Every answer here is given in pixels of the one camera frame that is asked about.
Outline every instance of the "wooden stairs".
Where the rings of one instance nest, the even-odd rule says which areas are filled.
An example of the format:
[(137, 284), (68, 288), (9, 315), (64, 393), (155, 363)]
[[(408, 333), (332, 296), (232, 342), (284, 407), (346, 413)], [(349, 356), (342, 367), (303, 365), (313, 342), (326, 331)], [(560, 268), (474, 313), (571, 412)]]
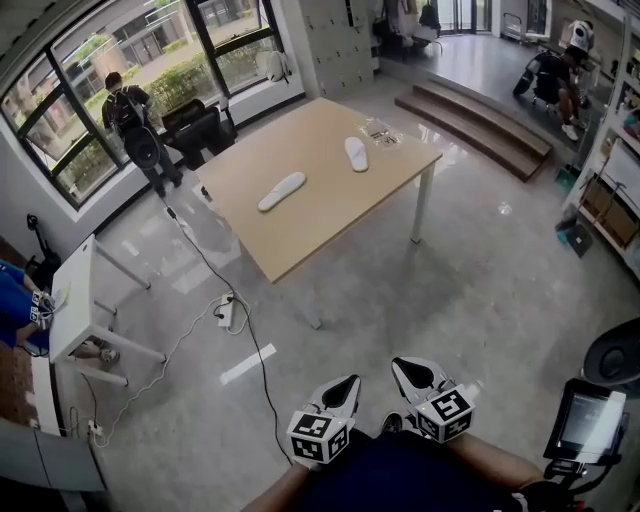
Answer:
[(396, 105), (444, 128), (525, 182), (552, 149), (510, 117), (436, 82), (414, 85)]

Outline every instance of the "blue clothing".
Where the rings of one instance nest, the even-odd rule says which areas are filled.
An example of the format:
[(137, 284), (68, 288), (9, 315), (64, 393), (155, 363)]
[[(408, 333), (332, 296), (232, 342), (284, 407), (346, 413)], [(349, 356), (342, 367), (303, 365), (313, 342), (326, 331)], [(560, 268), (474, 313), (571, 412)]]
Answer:
[[(16, 331), (31, 322), (32, 293), (22, 283), (24, 271), (0, 260), (0, 340), (16, 346)], [(48, 350), (49, 333), (38, 331), (29, 342)]]
[[(350, 443), (311, 482), (294, 511), (522, 512), (511, 492), (487, 482), (446, 446), (412, 432), (376, 439), (353, 429)], [(564, 502), (557, 484), (532, 484), (520, 493), (530, 512)]]

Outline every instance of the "wooden table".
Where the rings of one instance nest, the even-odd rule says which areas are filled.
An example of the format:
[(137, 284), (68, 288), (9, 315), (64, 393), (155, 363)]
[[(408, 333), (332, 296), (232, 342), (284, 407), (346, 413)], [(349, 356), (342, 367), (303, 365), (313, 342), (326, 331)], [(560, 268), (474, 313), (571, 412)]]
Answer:
[[(433, 146), (404, 135), (383, 148), (360, 131), (367, 116), (317, 99), (257, 130), (197, 170), (233, 232), (275, 283), (356, 221), (421, 175), (411, 239), (420, 228), (431, 188)], [(369, 170), (356, 173), (347, 137), (367, 148)], [(301, 171), (306, 183), (267, 213), (258, 202), (284, 177)]]
[(126, 386), (128, 380), (124, 377), (98, 370), (83, 364), (81, 359), (71, 357), (71, 353), (83, 342), (95, 337), (118, 347), (136, 350), (159, 362), (166, 360), (164, 354), (138, 345), (96, 324), (93, 312), (94, 306), (112, 315), (117, 313), (115, 308), (111, 308), (94, 298), (92, 274), (97, 255), (102, 256), (143, 288), (151, 287), (149, 281), (138, 277), (125, 267), (107, 252), (100, 242), (96, 240), (95, 235), (91, 235), (69, 256), (53, 276), (52, 295), (55, 296), (60, 290), (67, 288), (69, 292), (67, 300), (56, 311), (51, 324), (49, 360), (52, 363), (64, 362), (66, 365), (72, 366), (76, 371), (96, 379)]

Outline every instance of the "window frame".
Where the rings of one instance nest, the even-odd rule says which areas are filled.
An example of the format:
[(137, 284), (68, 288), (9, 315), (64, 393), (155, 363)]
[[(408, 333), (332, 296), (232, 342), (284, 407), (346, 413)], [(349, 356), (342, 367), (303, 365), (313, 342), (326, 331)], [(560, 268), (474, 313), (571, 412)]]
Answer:
[[(40, 52), (32, 59), (27, 66), (24, 66), (21, 70), (21, 73), (18, 75), (16, 80), (7, 88), (5, 94), (2, 96), (1, 101), (4, 102), (5, 98), (9, 94), (9, 92), (15, 87), (16, 83), (22, 78), (23, 74), (39, 59), (44, 58), (51, 65), (53, 72), (56, 75), (58, 80), (58, 85), (54, 87), (49, 94), (38, 104), (35, 110), (24, 120), (22, 125), (18, 128), (16, 124), (13, 122), (13, 119), (8, 116), (4, 109), (0, 109), (2, 111), (2, 116), (7, 121), (7, 124), (14, 131), (20, 145), (25, 150), (25, 152), (29, 155), (31, 160), (35, 163), (38, 169), (44, 174), (47, 180), (54, 186), (54, 188), (62, 195), (65, 200), (77, 211), (79, 210), (83, 204), (85, 204), (93, 194), (98, 192), (100, 188), (102, 188), (110, 179), (112, 179), (116, 174), (120, 171), (124, 170), (130, 160), (125, 160), (121, 158), (115, 148), (111, 146), (106, 136), (102, 133), (102, 131), (98, 128), (98, 125), (93, 120), (93, 118), (87, 112), (83, 101), (80, 98), (79, 93), (75, 90), (75, 87), (72, 85), (71, 80), (67, 72), (64, 70), (60, 59), (54, 53), (54, 43), (56, 43), (62, 35), (68, 32), (75, 26), (78, 26), (85, 19), (90, 17), (95, 11), (102, 9), (105, 5), (109, 3), (117, 2), (118, 0), (104, 0), (96, 5), (92, 6), (90, 9), (84, 11), (81, 15), (75, 17), (68, 24), (62, 28), (56, 37), (54, 37), (50, 42), (45, 44)], [(271, 5), (271, 0), (257, 0), (257, 10), (258, 16), (264, 10), (264, 15), (267, 18), (269, 23), (266, 27), (259, 27), (255, 30), (249, 31), (245, 34), (242, 34), (238, 37), (225, 41), (218, 46), (213, 44), (209, 32), (207, 30), (207, 26), (205, 21), (200, 13), (199, 4), (204, 3), (206, 0), (183, 0), (189, 12), (189, 16), (191, 21), (193, 22), (193, 26), (195, 28), (195, 32), (202, 44), (203, 52), (207, 58), (207, 62), (209, 63), (209, 67), (211, 69), (213, 80), (215, 85), (220, 88), (222, 94), (230, 99), (233, 96), (236, 96), (256, 85), (267, 80), (266, 77), (258, 77), (255, 81), (251, 81), (249, 84), (234, 90), (233, 92), (229, 91), (229, 87), (227, 85), (226, 80), (222, 74), (222, 70), (218, 65), (217, 59), (226, 55), (230, 52), (243, 48), (249, 44), (255, 43), (257, 41), (261, 41), (263, 39), (267, 39), (272, 37), (275, 46), (278, 51), (284, 52), (284, 47), (282, 44), (282, 38), (280, 36), (280, 32), (278, 30), (275, 13), (273, 10), (273, 6)], [(87, 130), (86, 133), (78, 139), (68, 150), (68, 152), (58, 161), (56, 166), (53, 169), (49, 169), (45, 163), (41, 160), (35, 150), (31, 147), (31, 143), (27, 138), (29, 131), (34, 127), (38, 120), (40, 120), (43, 115), (47, 112), (49, 107), (51, 107), (58, 99), (65, 97), (67, 101), (70, 103), (74, 113), (78, 116), (80, 122), (84, 125)], [(57, 180), (57, 177), (64, 171), (64, 169), (74, 160), (74, 158), (91, 142), (97, 141), (102, 149), (107, 153), (110, 160), (115, 164), (115, 170), (112, 172), (111, 176), (107, 179), (104, 179), (99, 186), (95, 187), (89, 194), (87, 194), (81, 201), (76, 200), (73, 196), (67, 192), (67, 190), (62, 186), (62, 184)]]

